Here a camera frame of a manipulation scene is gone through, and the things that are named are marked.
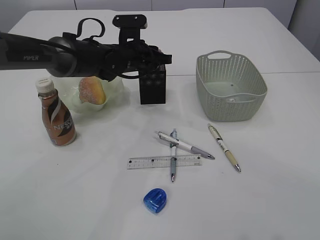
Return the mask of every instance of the pen grip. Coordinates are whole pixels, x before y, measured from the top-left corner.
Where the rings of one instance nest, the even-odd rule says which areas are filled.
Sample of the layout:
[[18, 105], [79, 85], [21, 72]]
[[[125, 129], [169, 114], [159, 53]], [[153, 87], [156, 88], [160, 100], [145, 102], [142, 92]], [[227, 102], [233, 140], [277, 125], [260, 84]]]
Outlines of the pen grip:
[[227, 150], [224, 154], [229, 159], [230, 163], [233, 166], [238, 164], [237, 160], [235, 159], [235, 157], [233, 156], [233, 154], [229, 150]]
[[170, 160], [170, 172], [171, 174], [176, 174], [176, 164], [177, 164], [177, 158], [172, 157]]
[[201, 156], [203, 156], [204, 158], [207, 158], [208, 157], [208, 153], [205, 152], [205, 151], [202, 151], [201, 149], [193, 146], [191, 147], [191, 153], [193, 154], [201, 154]]

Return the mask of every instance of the blue pencil sharpener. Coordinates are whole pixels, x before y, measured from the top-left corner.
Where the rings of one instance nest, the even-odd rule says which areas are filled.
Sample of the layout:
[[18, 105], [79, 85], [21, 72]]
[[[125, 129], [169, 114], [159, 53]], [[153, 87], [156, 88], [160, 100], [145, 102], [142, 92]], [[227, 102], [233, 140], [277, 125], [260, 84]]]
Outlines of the blue pencil sharpener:
[[161, 188], [155, 188], [145, 195], [143, 202], [152, 213], [157, 214], [165, 207], [167, 194]]

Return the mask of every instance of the coffee bottle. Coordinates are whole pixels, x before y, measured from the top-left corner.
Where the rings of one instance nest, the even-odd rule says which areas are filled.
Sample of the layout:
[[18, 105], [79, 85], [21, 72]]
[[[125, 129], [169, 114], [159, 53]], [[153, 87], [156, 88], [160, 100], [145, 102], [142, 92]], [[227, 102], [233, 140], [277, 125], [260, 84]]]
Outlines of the coffee bottle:
[[64, 146], [76, 138], [75, 125], [69, 109], [61, 101], [54, 82], [43, 78], [35, 82], [42, 102], [42, 121], [54, 145]]

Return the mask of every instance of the bottle cap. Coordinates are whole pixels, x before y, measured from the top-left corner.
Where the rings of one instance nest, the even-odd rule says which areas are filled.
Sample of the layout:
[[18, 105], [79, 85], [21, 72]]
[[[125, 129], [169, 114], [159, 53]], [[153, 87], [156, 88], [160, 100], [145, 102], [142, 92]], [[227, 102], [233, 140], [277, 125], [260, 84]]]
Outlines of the bottle cap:
[[55, 89], [54, 82], [50, 78], [41, 78], [35, 82], [35, 87], [39, 94], [49, 93]]

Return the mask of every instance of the pen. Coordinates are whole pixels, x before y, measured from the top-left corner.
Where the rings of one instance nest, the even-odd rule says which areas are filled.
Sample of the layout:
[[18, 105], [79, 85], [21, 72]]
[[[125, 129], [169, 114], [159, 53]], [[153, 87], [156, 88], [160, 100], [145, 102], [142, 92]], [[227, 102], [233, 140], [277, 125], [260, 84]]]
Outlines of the pen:
[[[171, 137], [177, 139], [177, 130], [174, 128]], [[174, 182], [176, 179], [176, 168], [177, 168], [177, 144], [170, 143], [171, 148], [171, 160], [170, 160], [170, 173], [171, 173], [171, 181]]]
[[215, 138], [215, 140], [217, 141], [219, 146], [224, 151], [224, 154], [228, 158], [229, 162], [234, 166], [235, 170], [237, 170], [239, 173], [241, 173], [241, 168], [240, 168], [237, 160], [235, 159], [235, 157], [233, 156], [231, 151], [225, 145], [225, 143], [222, 140], [222, 137], [218, 133], [217, 129], [215, 127], [213, 127], [210, 123], [208, 124], [208, 128], [209, 128], [209, 131], [212, 134], [212, 136]]
[[166, 140], [172, 144], [176, 144], [176, 146], [178, 148], [187, 150], [187, 151], [191, 152], [192, 154], [200, 154], [204, 158], [215, 159], [215, 157], [212, 156], [211, 154], [209, 154], [208, 152], [203, 151], [203, 150], [201, 150], [195, 146], [192, 146], [186, 142], [183, 142], [181, 140], [175, 139], [175, 138], [173, 138], [173, 137], [171, 137], [161, 131], [155, 131], [155, 133], [159, 136], [160, 139]]

